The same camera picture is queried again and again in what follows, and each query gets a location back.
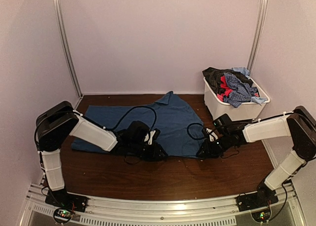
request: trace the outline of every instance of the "black cable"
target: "black cable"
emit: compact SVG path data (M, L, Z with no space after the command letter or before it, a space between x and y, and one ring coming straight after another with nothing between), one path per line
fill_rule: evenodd
M128 165L136 165L136 164L138 164L138 163L140 163L141 161L142 161L142 159L139 159L137 162L135 162L135 163L131 163L131 162L128 162L127 160L126 160L126 158L127 158L127 155L125 155L124 156L124 162L125 163L127 163Z
M155 111L153 108L151 108L151 107L149 107L149 106L134 106L134 107L130 108L130 109L120 118L120 120L117 122L117 124L116 124L113 128L106 128L106 130L109 130L109 131L115 130L115 129L120 125L120 123L122 122L122 120L123 120L132 110L137 109L137 108L147 108L147 109L152 110L152 112L153 112L154 115L155 115L155 119L154 119L153 124L152 124L152 126L151 126L151 128L150 128L150 130L152 130L153 127L154 127L155 124L156 124L156 121L157 121L157 113L156 113L156 111Z
M48 186L44 186L44 187L40 190L41 193L42 193L44 196L48 196L48 195L44 194L44 192L43 192L43 190L46 189L46 188L48 188Z
M204 129L204 126L201 124L201 123L198 123L198 122L194 122L194 123L191 123L187 126L187 133L188 133L188 136L190 136L192 139L194 140L202 140L202 139L205 139L205 137L200 137L200 138L196 138L196 137L193 137L190 132L189 132L189 128L193 125L198 125L198 126L202 126L203 129Z
M282 188L283 188L284 191L285 191L285 201L284 201L284 203L283 203L281 209L280 209L271 219L269 219L269 222L272 221L272 220L274 220L274 219L281 213L281 211L283 210L283 208L285 207L285 204L286 204L286 201L287 201L287 191L286 191L286 189L285 189L285 187L284 187L284 183L282 183Z
M236 155L238 155L238 154L240 153L240 151L239 151L238 149L236 149L236 146L235 146L235 151L236 151L237 153L233 153L233 154L231 154L231 155L229 155L229 156L227 156L227 157L222 157L222 156L221 156L221 158L222 158L222 159L230 158L230 157L236 156Z

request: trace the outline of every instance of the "laundry basket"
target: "laundry basket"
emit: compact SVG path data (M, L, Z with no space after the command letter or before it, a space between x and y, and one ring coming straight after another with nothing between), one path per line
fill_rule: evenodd
M205 88L204 88L204 102L208 110L213 116L213 120L217 119L221 115L227 113L232 121L248 120L257 118L262 111L262 109L270 102L268 95L260 88L256 82L253 81L253 87L257 87L260 97L266 97L267 101L263 102L261 105L255 102L244 102L238 108L234 108L228 103L222 102L217 98L217 95L209 86L208 82L204 78Z

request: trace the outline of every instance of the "light blue cloth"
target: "light blue cloth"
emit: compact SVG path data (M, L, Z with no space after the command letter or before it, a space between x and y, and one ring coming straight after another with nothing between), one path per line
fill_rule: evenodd
M244 74L245 76L249 76L250 71L247 70L245 67L234 67L232 68L232 70L236 71L236 72L240 72L242 74Z
M193 122L203 125L203 122L191 106L178 95L173 94L172 91L160 100L146 106L152 107L157 112L157 122L154 129L157 128L161 131L157 142L167 154L169 156L196 158L196 153L203 140L196 141L191 139L187 134L187 126ZM131 107L89 106L85 115L102 126L112 128ZM135 109L123 119L116 131L126 129L132 121L136 120L142 121L150 127L154 120L154 114L149 109ZM201 126L194 125L190 128L190 133L195 137L203 137L201 129ZM78 138L72 144L72 149L108 153L96 145Z
M265 98L265 97L257 97L257 96L252 96L251 97L251 101L252 102L256 102L256 103L258 103L258 104L262 104L263 102L265 102L265 101L267 101L268 99L267 98Z

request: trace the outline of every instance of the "brown wooden platform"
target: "brown wooden platform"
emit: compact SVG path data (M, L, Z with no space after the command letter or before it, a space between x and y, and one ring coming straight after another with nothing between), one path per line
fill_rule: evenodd
M162 95L85 96L78 111L89 105L142 105ZM213 128L203 95L180 95L196 111L205 126ZM71 150L72 137L61 149L67 190L70 192L129 200L201 199L250 192L273 169L262 143L240 147L240 154L228 159L169 157L164 162L128 165L123 156ZM226 156L234 153L233 149Z

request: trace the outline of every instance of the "red clothing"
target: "red clothing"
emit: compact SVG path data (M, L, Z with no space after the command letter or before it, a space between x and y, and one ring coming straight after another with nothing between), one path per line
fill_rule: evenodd
M217 98L220 99L221 101L224 101L224 96L229 96L229 94L230 94L233 90L230 89L230 88L227 86L225 76L222 76L222 77L221 77L221 81L222 81L221 88L226 89L226 91L225 91L223 94L221 94L221 95L220 95L220 94L217 94Z

